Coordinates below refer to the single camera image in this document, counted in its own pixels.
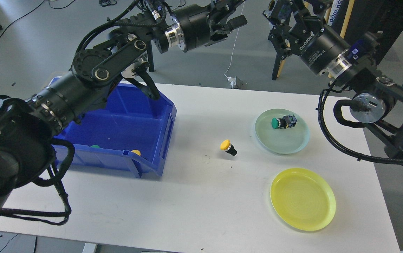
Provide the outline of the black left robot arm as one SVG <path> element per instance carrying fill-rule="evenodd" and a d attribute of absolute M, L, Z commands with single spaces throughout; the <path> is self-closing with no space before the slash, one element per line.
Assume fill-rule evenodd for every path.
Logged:
<path fill-rule="evenodd" d="M 142 58 L 154 41 L 160 53 L 177 46 L 188 52 L 227 39 L 247 23 L 243 15 L 230 19 L 242 0 L 212 0 L 171 10 L 164 0 L 134 0 L 122 13 L 91 30 L 79 43 L 69 72 L 28 99 L 0 96 L 0 217 L 61 226 L 72 212 L 62 183 L 76 153 L 57 135 L 89 111 L 100 109 L 126 71 L 150 99 L 160 98 Z M 14 189 L 34 183 L 54 186 L 64 211 L 4 208 Z"/>

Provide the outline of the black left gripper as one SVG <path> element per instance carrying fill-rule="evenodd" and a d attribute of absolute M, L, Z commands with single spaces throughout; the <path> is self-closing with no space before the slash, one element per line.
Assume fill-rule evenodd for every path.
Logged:
<path fill-rule="evenodd" d="M 172 13 L 172 20 L 181 32 L 178 47 L 188 52 L 201 46 L 225 41 L 235 29 L 248 24 L 244 15 L 227 20 L 227 12 L 235 12 L 245 0 L 211 0 L 206 6 L 189 5 Z"/>

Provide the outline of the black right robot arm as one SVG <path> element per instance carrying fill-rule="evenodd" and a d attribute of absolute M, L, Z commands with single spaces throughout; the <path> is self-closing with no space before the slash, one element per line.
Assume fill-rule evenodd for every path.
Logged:
<path fill-rule="evenodd" d="M 272 28 L 268 39 L 276 58 L 272 80 L 276 80 L 287 57 L 299 56 L 316 75 L 329 73 L 333 81 L 321 91 L 317 108 L 320 128 L 327 141 L 339 151 L 381 164 L 403 166 L 403 85 L 377 69 L 373 58 L 376 37 L 366 33 L 363 39 L 349 45 L 325 21 L 324 14 L 331 0 L 309 0 L 311 14 L 302 0 L 271 0 L 263 16 Z M 338 100 L 333 107 L 337 122 L 350 128 L 366 128 L 384 143 L 386 157 L 376 157 L 353 151 L 339 143 L 327 129 L 324 105 L 327 97 L 338 91 L 354 91 L 352 99 Z"/>

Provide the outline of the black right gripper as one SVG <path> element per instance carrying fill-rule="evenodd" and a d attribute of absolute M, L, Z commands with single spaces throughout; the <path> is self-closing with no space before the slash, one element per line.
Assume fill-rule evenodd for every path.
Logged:
<path fill-rule="evenodd" d="M 350 67 L 345 53 L 350 45 L 324 19 L 331 0 L 271 0 L 263 16 L 270 22 L 268 39 L 272 43 L 277 60 L 285 60 L 292 53 L 316 75 L 329 72 L 339 76 Z M 293 17 L 293 26 L 289 26 Z"/>

